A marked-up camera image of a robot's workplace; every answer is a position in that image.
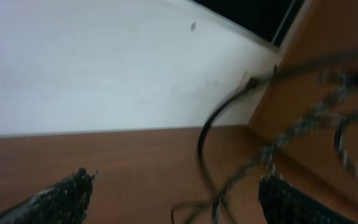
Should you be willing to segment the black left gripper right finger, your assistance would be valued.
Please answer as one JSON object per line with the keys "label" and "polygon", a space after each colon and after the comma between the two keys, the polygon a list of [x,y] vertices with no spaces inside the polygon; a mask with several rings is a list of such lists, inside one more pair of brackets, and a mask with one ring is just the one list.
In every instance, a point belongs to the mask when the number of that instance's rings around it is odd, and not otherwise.
{"label": "black left gripper right finger", "polygon": [[268,224],[356,224],[273,175],[260,180],[258,200]]}

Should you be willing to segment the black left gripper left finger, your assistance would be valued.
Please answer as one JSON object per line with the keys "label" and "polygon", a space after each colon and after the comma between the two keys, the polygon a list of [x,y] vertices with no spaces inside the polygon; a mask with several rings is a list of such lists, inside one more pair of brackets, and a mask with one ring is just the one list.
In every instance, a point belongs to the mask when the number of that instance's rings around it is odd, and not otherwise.
{"label": "black left gripper left finger", "polygon": [[0,224],[82,224],[98,173],[77,172],[0,212]]}

